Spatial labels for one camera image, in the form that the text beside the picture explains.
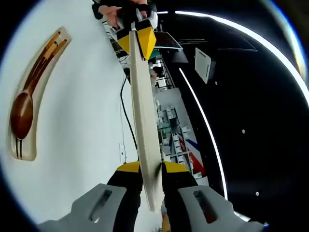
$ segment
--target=black ceiling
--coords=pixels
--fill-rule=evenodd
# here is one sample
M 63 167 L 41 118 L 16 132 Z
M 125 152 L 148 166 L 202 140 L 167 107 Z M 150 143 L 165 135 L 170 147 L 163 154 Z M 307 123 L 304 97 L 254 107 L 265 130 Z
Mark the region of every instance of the black ceiling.
M 157 8 L 158 11 L 177 9 L 224 15 L 259 32 L 295 65 L 281 30 L 260 5 L 237 1 L 243 5 L 236 7 L 229 3 L 220 8 L 220 4 L 207 2 L 204 7 L 194 6 L 192 2 L 179 1 L 172 7 L 158 4 Z M 207 41 L 182 45 L 188 64 L 173 62 L 175 54 L 171 56 L 171 52 L 163 51 L 163 58 L 181 90 L 212 187 L 223 193 L 209 132 L 179 68 L 188 78 L 210 123 L 234 209 L 269 223 L 299 217 L 287 212 L 299 205 L 300 198 L 295 196 L 302 191 L 306 176 L 309 110 L 295 79 L 260 43 L 212 19 L 170 13 L 160 15 L 159 20 L 163 21 L 164 31 L 176 40 Z M 214 76 L 207 84 L 194 70 L 196 47 L 216 61 Z M 255 48 L 256 51 L 220 48 Z

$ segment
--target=black cable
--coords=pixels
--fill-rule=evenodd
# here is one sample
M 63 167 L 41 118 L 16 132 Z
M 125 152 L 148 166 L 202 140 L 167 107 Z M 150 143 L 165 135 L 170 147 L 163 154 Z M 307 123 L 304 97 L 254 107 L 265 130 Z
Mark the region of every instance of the black cable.
M 134 140 L 134 145 L 135 145 L 135 148 L 137 149 L 137 143 L 136 143 L 136 140 L 135 140 L 135 136 L 134 136 L 134 133 L 133 133 L 131 124 L 130 124 L 130 122 L 129 122 L 129 119 L 127 118 L 126 109 L 125 109 L 125 105 L 124 105 L 124 100 L 122 99 L 122 90 L 124 89 L 126 80 L 127 80 L 127 76 L 126 76 L 125 81 L 123 82 L 122 87 L 121 87 L 120 98 L 121 98 L 122 108 L 123 108 L 123 110 L 124 110 L 124 112 L 125 112 L 126 120 L 127 120 L 128 124 L 129 124 L 130 130 L 131 130 L 131 134 L 132 134 L 132 138 L 133 138 L 133 140 Z

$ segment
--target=hand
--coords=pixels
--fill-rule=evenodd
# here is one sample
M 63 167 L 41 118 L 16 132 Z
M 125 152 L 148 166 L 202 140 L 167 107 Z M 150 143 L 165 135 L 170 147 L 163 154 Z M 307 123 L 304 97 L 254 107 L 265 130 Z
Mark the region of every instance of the hand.
M 147 4 L 147 0 L 131 0 L 137 4 Z M 118 28 L 118 24 L 117 24 L 117 11 L 121 9 L 121 7 L 118 6 L 100 6 L 98 11 L 107 16 L 107 24 Z M 146 18 L 147 17 L 147 13 L 146 11 L 142 11 L 141 14 Z

